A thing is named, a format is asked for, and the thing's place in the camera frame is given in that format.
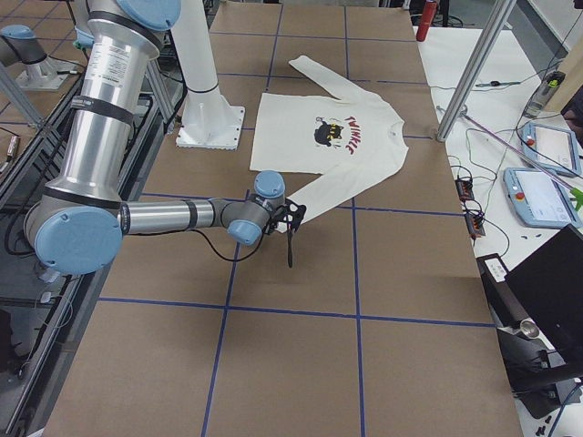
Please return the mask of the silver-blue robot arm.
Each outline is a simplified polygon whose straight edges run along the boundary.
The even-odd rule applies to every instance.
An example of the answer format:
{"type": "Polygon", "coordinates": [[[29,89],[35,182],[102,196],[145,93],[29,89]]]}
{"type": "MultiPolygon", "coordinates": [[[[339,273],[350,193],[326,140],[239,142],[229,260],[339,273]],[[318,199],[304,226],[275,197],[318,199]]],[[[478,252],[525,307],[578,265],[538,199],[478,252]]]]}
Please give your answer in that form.
{"type": "Polygon", "coordinates": [[[242,202],[220,198],[125,202],[118,176],[141,80],[170,33],[186,100],[179,143],[232,149],[244,118],[220,92],[208,23],[200,1],[92,1],[93,36],[62,168],[27,213],[26,238],[39,261],[63,274],[106,267],[127,235],[164,235],[221,227],[238,243],[260,244],[278,227],[295,232],[306,208],[285,196],[278,172],[258,174],[242,202]]]}

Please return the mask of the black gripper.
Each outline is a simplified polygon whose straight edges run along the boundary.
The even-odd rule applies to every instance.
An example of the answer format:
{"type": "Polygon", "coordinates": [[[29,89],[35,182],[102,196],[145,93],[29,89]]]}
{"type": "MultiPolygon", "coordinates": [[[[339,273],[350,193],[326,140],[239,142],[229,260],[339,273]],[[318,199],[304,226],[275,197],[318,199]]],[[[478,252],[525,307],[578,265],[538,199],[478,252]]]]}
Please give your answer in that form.
{"type": "Polygon", "coordinates": [[[298,204],[284,204],[277,208],[273,217],[270,219],[268,225],[268,233],[275,231],[286,233],[287,237],[287,263],[288,267],[293,267],[293,251],[292,251],[292,237],[302,221],[306,213],[305,205],[298,204]]]}

